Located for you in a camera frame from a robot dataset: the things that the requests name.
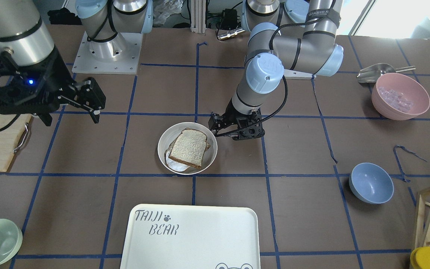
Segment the yellow lid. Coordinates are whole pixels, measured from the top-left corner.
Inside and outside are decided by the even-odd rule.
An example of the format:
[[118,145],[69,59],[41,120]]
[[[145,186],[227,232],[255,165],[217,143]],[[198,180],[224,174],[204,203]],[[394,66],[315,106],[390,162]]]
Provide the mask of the yellow lid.
[[430,269],[430,247],[418,247],[411,254],[411,264],[416,269]]

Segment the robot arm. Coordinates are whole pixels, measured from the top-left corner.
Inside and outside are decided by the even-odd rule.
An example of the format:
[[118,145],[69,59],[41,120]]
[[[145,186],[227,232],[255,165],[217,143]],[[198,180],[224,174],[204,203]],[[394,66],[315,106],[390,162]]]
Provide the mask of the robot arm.
[[76,83],[31,0],[0,1],[0,114],[33,114],[50,126],[61,104],[85,109],[94,123],[106,97],[97,82]]
[[[287,0],[284,6],[294,1]],[[276,4],[279,5],[274,0],[247,0],[245,8],[249,8],[252,14],[268,12],[258,15],[271,21],[277,10],[272,11],[273,8],[268,7]],[[271,22],[259,23],[251,30],[244,76],[225,113],[222,116],[211,115],[209,127],[215,136],[232,136],[234,140],[264,136],[259,108],[280,83],[284,69],[327,76],[338,71],[343,60],[343,48],[334,44],[334,39],[341,5],[342,0],[311,0],[302,38],[282,35],[280,29],[283,26],[279,29]],[[218,133],[234,124],[238,126],[237,130]]]

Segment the metal connector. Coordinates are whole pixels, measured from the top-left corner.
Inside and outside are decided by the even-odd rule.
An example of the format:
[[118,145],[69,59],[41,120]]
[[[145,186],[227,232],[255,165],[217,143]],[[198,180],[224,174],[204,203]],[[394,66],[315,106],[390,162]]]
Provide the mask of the metal connector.
[[233,29],[233,30],[230,30],[228,32],[225,32],[223,34],[219,34],[217,37],[219,40],[225,40],[228,38],[232,38],[232,37],[236,36],[237,34],[241,34],[243,32],[244,32],[243,28],[237,28],[237,29]]

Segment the white tray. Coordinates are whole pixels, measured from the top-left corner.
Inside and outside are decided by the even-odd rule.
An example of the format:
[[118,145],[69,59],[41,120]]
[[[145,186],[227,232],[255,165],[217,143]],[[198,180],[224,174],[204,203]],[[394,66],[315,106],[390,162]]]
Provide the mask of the white tray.
[[258,219],[244,207],[139,204],[121,269],[260,269]]

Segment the pink object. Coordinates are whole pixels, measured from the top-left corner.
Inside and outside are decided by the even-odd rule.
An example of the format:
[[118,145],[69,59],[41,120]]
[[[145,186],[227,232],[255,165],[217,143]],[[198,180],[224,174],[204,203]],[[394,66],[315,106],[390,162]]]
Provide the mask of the pink object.
[[[407,112],[394,108],[379,94],[379,90],[394,90],[402,100],[412,103]],[[387,73],[382,75],[374,85],[371,99],[375,109],[384,117],[393,120],[408,120],[425,113],[430,107],[430,98],[422,85],[407,75]]]

